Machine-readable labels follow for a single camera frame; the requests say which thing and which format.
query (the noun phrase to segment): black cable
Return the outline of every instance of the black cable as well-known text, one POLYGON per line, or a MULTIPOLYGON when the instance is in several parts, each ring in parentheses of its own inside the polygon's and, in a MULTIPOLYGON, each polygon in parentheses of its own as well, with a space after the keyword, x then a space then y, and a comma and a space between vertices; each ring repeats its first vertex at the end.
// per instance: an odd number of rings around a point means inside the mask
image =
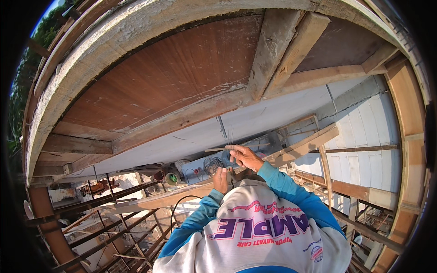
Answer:
POLYGON ((206 172, 206 174, 210 177, 213 176, 213 174, 217 171, 219 167, 224 168, 223 162, 220 158, 212 156, 207 157, 203 161, 203 170, 206 172))
POLYGON ((195 195, 187 195, 187 196, 184 196, 184 197, 182 197, 181 199, 179 199, 179 201, 177 201, 176 205, 174 205, 174 209, 173 209, 173 211, 171 212, 171 216, 170 216, 170 226, 171 226, 171 221, 172 221, 173 218, 174 218, 174 220, 177 222, 176 217, 174 217, 174 211, 176 210, 177 205, 179 204, 179 202, 182 201, 182 199, 187 198, 187 197, 196 197, 196 198, 202 199, 202 197, 195 196, 195 195))

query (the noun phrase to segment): brown plywood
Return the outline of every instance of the brown plywood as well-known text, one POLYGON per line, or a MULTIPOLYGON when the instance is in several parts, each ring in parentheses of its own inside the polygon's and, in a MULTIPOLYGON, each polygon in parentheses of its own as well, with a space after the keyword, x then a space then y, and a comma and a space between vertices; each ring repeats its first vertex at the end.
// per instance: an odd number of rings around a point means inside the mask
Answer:
POLYGON ((128 132, 196 101, 248 83, 261 15, 225 19, 158 41, 114 67, 63 121, 128 132))
POLYGON ((357 24, 336 17, 314 44, 295 72, 362 64, 385 41, 357 24))
POLYGON ((76 160, 84 157, 84 154, 65 154, 58 152, 42 152, 39 154, 38 161, 42 162, 75 162, 76 160))
POLYGON ((88 126, 60 121, 52 133, 58 135, 69 135, 77 138, 90 138, 96 140, 113 141, 121 137, 122 133, 100 130, 88 126))

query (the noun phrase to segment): white wall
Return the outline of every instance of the white wall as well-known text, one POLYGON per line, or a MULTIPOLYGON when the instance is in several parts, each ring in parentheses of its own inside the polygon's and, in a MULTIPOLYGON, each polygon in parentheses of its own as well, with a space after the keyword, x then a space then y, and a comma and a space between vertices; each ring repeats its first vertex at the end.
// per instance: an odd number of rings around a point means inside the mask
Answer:
MULTIPOLYGON (((339 96, 364 79, 366 77, 332 83, 329 87, 339 96)), ((229 137, 235 141, 290 123, 328 102, 326 86, 319 86, 228 112, 222 115, 222 120, 229 137)), ((96 171, 102 174, 148 163, 172 162, 228 141, 223 138, 216 118, 211 118, 104 160, 96 164, 96 171)), ((81 173, 82 176, 93 174, 92 167, 81 173)))
MULTIPOLYGON (((326 149, 399 143, 397 119, 388 93, 377 93, 338 114, 325 116, 319 122, 320 127, 335 122, 340 133, 325 144, 326 149)), ((297 142, 309 134, 294 136, 293 141, 297 142)), ((328 153, 327 157, 330 175, 334 180, 391 192, 399 191, 402 158, 398 149, 328 153)), ((309 153, 297 159, 295 164, 299 170, 323 176, 319 154, 309 153)))

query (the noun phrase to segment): metal pipe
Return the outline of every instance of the metal pipe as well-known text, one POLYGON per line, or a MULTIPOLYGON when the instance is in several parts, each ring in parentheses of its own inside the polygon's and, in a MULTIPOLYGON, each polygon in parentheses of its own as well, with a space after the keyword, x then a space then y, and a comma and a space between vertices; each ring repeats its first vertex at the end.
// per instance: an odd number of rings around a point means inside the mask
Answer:
POLYGON ((225 126, 223 125, 223 122, 222 122, 222 116, 218 116, 217 119, 218 119, 218 121, 220 122, 220 127, 222 128, 223 137, 224 137, 225 139, 227 139, 228 136, 227 136, 227 134, 226 134, 225 126))

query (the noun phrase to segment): green foliage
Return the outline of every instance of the green foliage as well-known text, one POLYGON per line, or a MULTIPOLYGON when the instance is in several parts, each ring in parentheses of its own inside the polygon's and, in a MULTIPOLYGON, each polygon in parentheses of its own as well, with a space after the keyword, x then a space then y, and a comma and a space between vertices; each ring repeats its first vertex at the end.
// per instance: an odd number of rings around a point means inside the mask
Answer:
MULTIPOLYGON (((32 39, 44 48, 48 48, 62 26, 55 16, 56 13, 59 12, 62 14, 73 3, 77 7, 81 2, 82 0, 67 0, 64 5, 50 11, 49 14, 41 20, 32 39)), ((7 135, 10 157, 16 154, 21 148, 20 137, 22 135, 24 109, 26 107, 31 83, 36 73, 35 69, 38 67, 40 61, 40 55, 32 50, 26 49, 21 57, 20 65, 17 68, 17 75, 11 87, 7 135)))

